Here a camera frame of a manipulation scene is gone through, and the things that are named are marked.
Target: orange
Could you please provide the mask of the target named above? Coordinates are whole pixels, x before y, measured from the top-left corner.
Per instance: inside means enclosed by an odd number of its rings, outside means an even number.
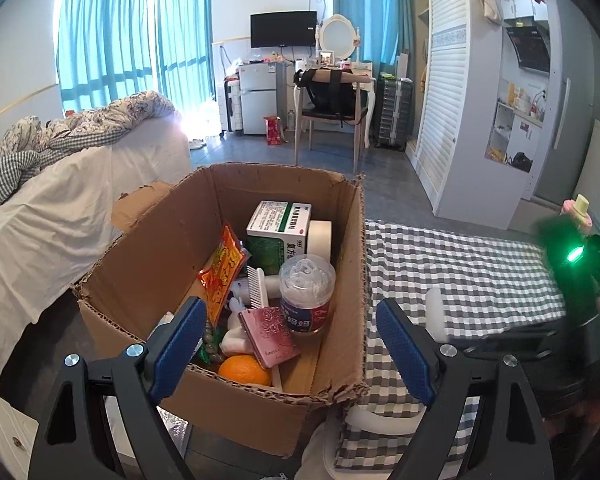
[[[271,371],[260,366],[252,355],[235,355],[220,365],[218,375],[241,384],[271,386]]]

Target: white sneaker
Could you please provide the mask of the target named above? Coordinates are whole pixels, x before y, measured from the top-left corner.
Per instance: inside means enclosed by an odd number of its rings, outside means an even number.
[[[189,141],[190,150],[199,150],[200,148],[204,148],[205,146],[206,142],[202,139],[193,139]]]

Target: pink bottle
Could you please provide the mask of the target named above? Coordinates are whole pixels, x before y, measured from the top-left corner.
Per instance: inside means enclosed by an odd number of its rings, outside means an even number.
[[[584,235],[588,235],[591,231],[593,222],[591,216],[587,213],[589,208],[589,200],[584,198],[582,195],[578,195],[576,200],[565,200],[562,204],[562,211],[560,214],[569,215],[573,218],[580,229],[580,232]]]

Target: curtain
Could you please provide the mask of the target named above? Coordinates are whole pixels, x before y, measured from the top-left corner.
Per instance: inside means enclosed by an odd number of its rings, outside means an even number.
[[[155,0],[158,89],[185,114],[215,98],[211,0]]]
[[[65,110],[152,89],[146,0],[62,0],[56,68]]]
[[[360,28],[361,60],[372,61],[376,75],[392,72],[397,54],[413,53],[410,0],[333,0],[333,11]]]

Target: wooden chair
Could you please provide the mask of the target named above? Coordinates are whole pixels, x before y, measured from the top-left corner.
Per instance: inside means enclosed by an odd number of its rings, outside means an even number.
[[[314,73],[313,81],[328,83],[331,79],[332,69],[317,70]],[[349,124],[355,124],[353,135],[353,174],[358,174],[358,161],[360,159],[360,143],[362,142],[362,131],[365,127],[363,119],[368,113],[368,107],[362,105],[361,84],[371,83],[372,79],[366,75],[355,75],[349,72],[342,73],[340,84],[353,84],[356,91],[355,115],[343,116],[342,120]],[[315,123],[341,124],[341,119],[335,114],[317,112],[314,108],[304,108],[304,89],[299,89],[298,104],[296,106],[296,166],[298,166],[300,137],[302,135],[302,122],[309,121],[309,149],[312,148]]]

